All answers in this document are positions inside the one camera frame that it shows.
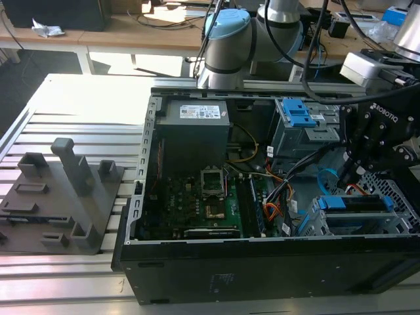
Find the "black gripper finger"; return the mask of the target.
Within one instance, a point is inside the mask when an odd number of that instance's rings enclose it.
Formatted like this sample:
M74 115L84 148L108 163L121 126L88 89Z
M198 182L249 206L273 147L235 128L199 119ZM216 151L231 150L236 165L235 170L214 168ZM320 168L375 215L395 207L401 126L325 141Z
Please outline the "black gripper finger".
M357 158L360 155L360 134L358 132L358 105L341 106L339 113L339 135L344 164L339 170L340 181L359 181Z
M352 137L352 182L357 183L367 172L382 171L382 155L390 119L377 111L358 111Z

